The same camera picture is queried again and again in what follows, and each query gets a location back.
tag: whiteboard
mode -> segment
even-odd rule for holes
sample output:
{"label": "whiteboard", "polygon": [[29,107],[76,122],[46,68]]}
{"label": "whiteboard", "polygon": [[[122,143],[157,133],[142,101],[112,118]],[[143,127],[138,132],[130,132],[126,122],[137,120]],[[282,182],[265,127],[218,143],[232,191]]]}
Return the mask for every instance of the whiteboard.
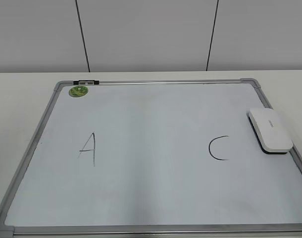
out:
{"label": "whiteboard", "polygon": [[[247,111],[263,104],[250,84],[95,85],[80,98],[71,87],[6,225],[302,223],[302,175],[290,154],[259,147]],[[208,145],[224,135],[216,160]]]}

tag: gray plastic corner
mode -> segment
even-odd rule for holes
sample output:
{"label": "gray plastic corner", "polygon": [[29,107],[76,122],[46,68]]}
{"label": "gray plastic corner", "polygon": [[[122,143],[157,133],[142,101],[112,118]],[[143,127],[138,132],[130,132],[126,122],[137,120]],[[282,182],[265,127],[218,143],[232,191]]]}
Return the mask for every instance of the gray plastic corner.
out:
{"label": "gray plastic corner", "polygon": [[71,85],[73,85],[73,81],[72,80],[69,80],[69,81],[59,81],[55,85],[54,91],[61,91],[63,87],[65,87],[65,86],[71,86]]}
{"label": "gray plastic corner", "polygon": [[255,78],[241,78],[243,83],[250,83],[253,88],[261,88],[261,85]]}
{"label": "gray plastic corner", "polygon": [[0,210],[0,238],[12,238],[14,227],[13,226],[6,226],[4,224],[4,220],[6,218],[6,214],[1,212]]}

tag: white eraser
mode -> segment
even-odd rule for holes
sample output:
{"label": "white eraser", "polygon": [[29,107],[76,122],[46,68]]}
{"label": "white eraser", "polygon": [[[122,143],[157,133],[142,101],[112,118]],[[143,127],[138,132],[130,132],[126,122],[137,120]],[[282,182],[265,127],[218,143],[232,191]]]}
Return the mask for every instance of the white eraser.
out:
{"label": "white eraser", "polygon": [[293,147],[289,133],[273,109],[251,108],[248,116],[265,152],[282,154]]}

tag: white wall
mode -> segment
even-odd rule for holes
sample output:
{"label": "white wall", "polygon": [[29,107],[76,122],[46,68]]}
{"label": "white wall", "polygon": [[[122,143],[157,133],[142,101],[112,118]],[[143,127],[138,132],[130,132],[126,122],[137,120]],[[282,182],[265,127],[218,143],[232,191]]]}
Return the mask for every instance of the white wall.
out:
{"label": "white wall", "polygon": [[86,72],[73,0],[0,0],[0,72]]}
{"label": "white wall", "polygon": [[78,0],[91,71],[205,70],[217,0]]}
{"label": "white wall", "polygon": [[[91,71],[205,70],[217,0],[77,0]],[[302,0],[219,0],[208,70],[302,69]],[[0,0],[0,72],[88,71],[75,0]]]}
{"label": "white wall", "polygon": [[302,0],[220,0],[208,70],[302,69]]}

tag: green magnet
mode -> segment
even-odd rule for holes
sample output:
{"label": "green magnet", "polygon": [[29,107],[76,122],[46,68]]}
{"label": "green magnet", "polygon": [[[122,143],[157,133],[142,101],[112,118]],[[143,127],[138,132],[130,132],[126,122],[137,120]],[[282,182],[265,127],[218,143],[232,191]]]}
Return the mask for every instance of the green magnet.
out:
{"label": "green magnet", "polygon": [[88,93],[88,88],[85,86],[76,86],[68,91],[68,94],[73,98],[83,97]]}

